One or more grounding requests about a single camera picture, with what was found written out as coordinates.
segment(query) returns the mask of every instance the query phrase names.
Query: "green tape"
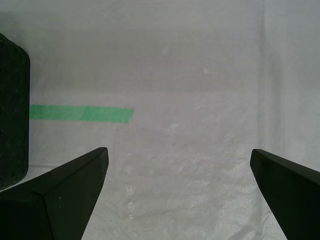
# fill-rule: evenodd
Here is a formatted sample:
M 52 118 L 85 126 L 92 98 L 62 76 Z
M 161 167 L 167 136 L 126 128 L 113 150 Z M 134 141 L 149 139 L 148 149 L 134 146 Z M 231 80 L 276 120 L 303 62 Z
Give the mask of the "green tape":
M 103 106 L 30 105 L 30 119 L 128 123 L 133 108 Z

